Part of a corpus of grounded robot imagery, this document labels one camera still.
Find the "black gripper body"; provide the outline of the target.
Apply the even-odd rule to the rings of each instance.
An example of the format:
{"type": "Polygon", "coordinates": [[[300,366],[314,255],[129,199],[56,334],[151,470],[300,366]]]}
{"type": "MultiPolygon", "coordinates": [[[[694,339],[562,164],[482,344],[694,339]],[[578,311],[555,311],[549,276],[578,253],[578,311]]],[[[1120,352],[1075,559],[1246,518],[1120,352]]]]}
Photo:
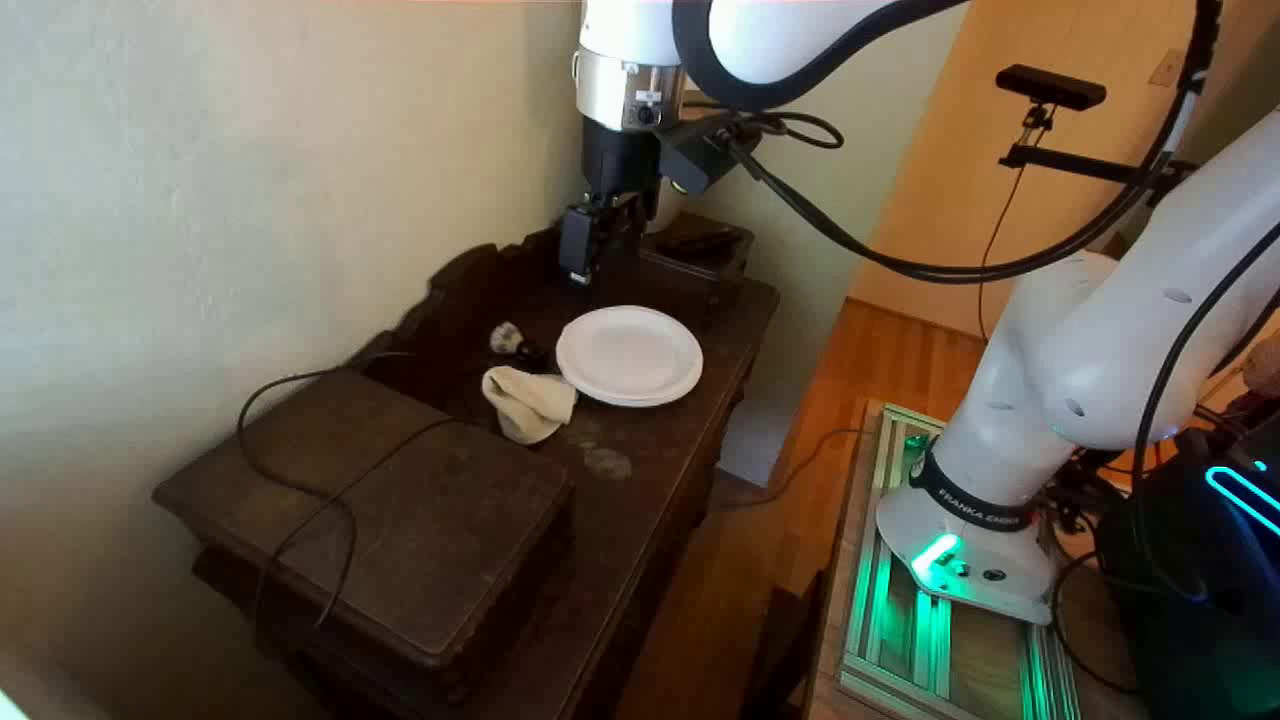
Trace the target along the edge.
{"type": "Polygon", "coordinates": [[[659,198],[659,140],[651,131],[610,131],[583,125],[583,207],[596,231],[643,230],[659,198]]]}

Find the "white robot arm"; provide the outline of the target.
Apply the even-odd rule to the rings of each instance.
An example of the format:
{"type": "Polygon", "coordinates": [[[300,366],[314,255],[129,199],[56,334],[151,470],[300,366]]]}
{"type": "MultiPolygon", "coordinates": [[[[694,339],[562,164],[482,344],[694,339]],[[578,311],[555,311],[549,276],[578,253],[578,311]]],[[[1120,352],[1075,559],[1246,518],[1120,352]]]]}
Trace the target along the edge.
{"type": "MultiPolygon", "coordinates": [[[[959,0],[578,0],[571,55],[589,192],[560,270],[651,217],[662,184],[749,164],[743,120],[784,107],[870,41],[959,0]]],[[[1178,429],[1211,369],[1274,291],[1280,114],[1155,199],[1108,262],[1087,231],[1006,262],[1010,300],[953,426],[877,504],[877,532],[937,597],[1045,626],[1054,555],[1036,496],[1080,448],[1178,429]]]]}

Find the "green lit robot base platform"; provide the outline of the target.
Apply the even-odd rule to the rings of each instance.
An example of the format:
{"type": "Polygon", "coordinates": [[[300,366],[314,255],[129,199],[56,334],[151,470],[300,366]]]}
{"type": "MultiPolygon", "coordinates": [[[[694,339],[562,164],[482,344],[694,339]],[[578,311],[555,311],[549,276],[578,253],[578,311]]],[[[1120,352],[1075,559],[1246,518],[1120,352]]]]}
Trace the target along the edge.
{"type": "Polygon", "coordinates": [[[848,576],[834,690],[896,720],[1080,720],[1048,626],[1054,555],[1040,527],[1003,539],[937,518],[877,526],[906,499],[937,433],[896,406],[870,411],[834,559],[848,576]]]}

